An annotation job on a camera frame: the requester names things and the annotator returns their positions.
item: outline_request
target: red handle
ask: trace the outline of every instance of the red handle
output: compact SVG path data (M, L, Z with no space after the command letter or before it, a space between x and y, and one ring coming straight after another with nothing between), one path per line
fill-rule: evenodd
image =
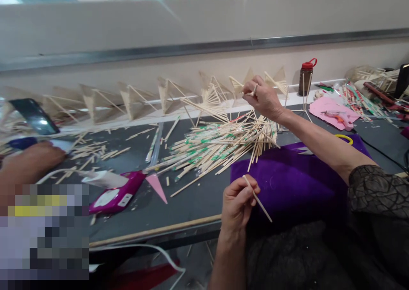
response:
M315 60L315 63L314 63L314 65L312 67L316 66L317 62L318 62L317 58L312 58L311 60L309 60L309 62L312 62L313 60Z

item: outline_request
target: yellow handle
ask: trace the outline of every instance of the yellow handle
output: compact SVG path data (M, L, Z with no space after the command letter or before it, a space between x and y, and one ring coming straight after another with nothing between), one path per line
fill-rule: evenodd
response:
M339 137L339 138L341 138L341 139L346 139L346 140L348 140L349 142L348 142L348 144L349 145L352 145L353 144L353 140L350 138L350 137L348 137L348 136L346 136L346 135L335 135L336 137Z

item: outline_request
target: workbench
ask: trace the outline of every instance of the workbench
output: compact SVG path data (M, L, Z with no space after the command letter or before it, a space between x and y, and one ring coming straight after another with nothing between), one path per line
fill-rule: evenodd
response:
M290 109L301 109L301 105L291 106ZM302 112L296 112L300 116L307 118ZM328 130L332 134L340 133L336 128L328 125L322 120L310 115L312 121ZM214 121L210 117L203 120ZM162 136L165 137L170 130L173 122L165 122ZM192 126L190 120L180 120L172 132L167 142L170 147L172 143L184 139L185 133L189 132ZM151 125L132 126L128 129L112 130L111 134L107 131L87 135L85 139L93 138L93 141L108 141L106 143L109 150L121 150L131 147L118 157L108 159L93 164L92 166L103 169L114 169L117 174L144 169L147 166L145 157L152 143L155 129L145 134L139 135L129 141L125 141L129 136L146 130L147 128L156 128ZM400 164L403 163L403 154L409 148L409 140L400 135L400 130L386 120L374 120L373 123L357 120L355 129L358 134L367 142L387 154L390 158ZM300 142L291 132L283 132L278 135L277 143L280 146ZM159 158L169 155L169 149L165 149L165 143L162 144ZM372 158L390 174L400 173L402 169L388 160L373 148L367 146ZM251 152L247 153L242 159L250 158ZM66 160L58 168L72 167L76 161ZM220 175L214 175L216 171L207 174L196 183L186 188L175 197L170 195L181 187L191 182L197 177L194 170L185 175L179 182L174 182L174 178L180 171L168 171L159 176L168 204L165 204L156 192L144 181L139 191L126 209L120 213L107 216L100 216L94 225L89 227L90 247L106 246L118 243L136 243L155 239L158 244L163 243L167 248L175 248L182 245L188 245L199 241L216 238L220 229L220 214L222 212L222 194L224 188L230 183L230 170L226 170ZM166 177L169 177L170 186L166 185ZM62 184L78 184L81 178L73 174ZM93 202L101 193L102 189L94 186L89 187L89 203ZM174 243L166 239L164 235L175 235Z

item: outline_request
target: gray table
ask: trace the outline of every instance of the gray table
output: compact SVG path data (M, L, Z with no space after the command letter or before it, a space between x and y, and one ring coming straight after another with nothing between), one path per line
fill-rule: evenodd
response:
M292 106L291 109L298 110L302 106ZM327 125L320 119L311 115L312 121L328 130L330 133L340 133L334 127ZM164 123L163 136L167 134L173 122ZM390 158L403 164L403 154L409 148L409 140L400 135L398 128L392 126L385 120L374 120L373 123L366 123L362 120L355 122L355 129L358 134L367 142L377 147L387 154ZM168 145L184 138L184 134L189 131L191 122L181 120L168 140ZM101 161L93 166L99 166L101 169L113 168L116 173L123 173L133 170L143 169L146 166L144 162L149 145L155 130L147 134L140 135L132 140L124 141L128 136L143 131L153 126L142 125L130 127L129 129L118 129L108 132L99 132L90 137L95 141L108 141L109 149L121 150L131 146L131 150L107 161ZM284 132L278 136L279 145L287 145L299 142L291 132ZM378 153L376 150L367 146L367 149L373 159L387 172L400 173L397 165ZM159 157L166 157L169 151L161 147ZM250 158L250 153L243 156L242 159ZM75 161L67 160L63 167L71 167ZM108 219L100 217L96 223L89 228L89 241L91 246L102 246L106 244L124 242L124 241L142 241L152 238L158 238L164 234L179 233L193 227L206 227L211 224L220 223L220 214L222 211L222 193L224 188L230 183L230 171L226 170L220 175L214 175L215 171L201 178L197 183L191 185L177 196L171 198L170 195L179 190L186 183L196 178L194 171L189 172L179 182L175 183L174 178L179 172L169 171L160 176L160 181L167 197L166 205L159 196L153 191L145 181L130 205L118 214L110 216ZM166 177L170 179L170 186L166 186ZM80 178L72 175L63 183L79 183ZM91 186L89 188L89 201L94 201L100 194L101 189Z

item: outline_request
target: white cable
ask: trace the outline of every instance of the white cable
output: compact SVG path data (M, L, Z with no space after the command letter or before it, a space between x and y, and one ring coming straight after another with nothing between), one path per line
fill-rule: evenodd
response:
M76 172L82 175L83 177L87 177L87 176L92 177L93 175L95 175L95 173L91 171L80 171L80 170L75 170L75 169L59 169L59 170L48 173L43 178L41 178L39 181L37 181L35 184L42 184L47 179L49 179L51 176L59 172Z
M181 268L178 267L173 260L171 259L171 257L169 256L169 254L161 247L158 247L156 245L150 245L150 244L126 244L126 245L119 245L119 246L114 246L114 247L94 247L94 248L90 248L89 251L93 252L93 251L102 251L102 250L115 250L118 248L123 248L123 247L150 247L153 249L158 250L159 252L161 252L163 254L163 256L165 256L167 262L169 262L169 264L172 266L172 268L174 268L176 271L181 272L182 274L178 277L178 279L176 280L176 282L172 285L172 287L170 287L170 290L173 290L173 288L177 285L177 283L180 281L180 279L182 278L182 276L184 275L184 273L186 272L185 268Z

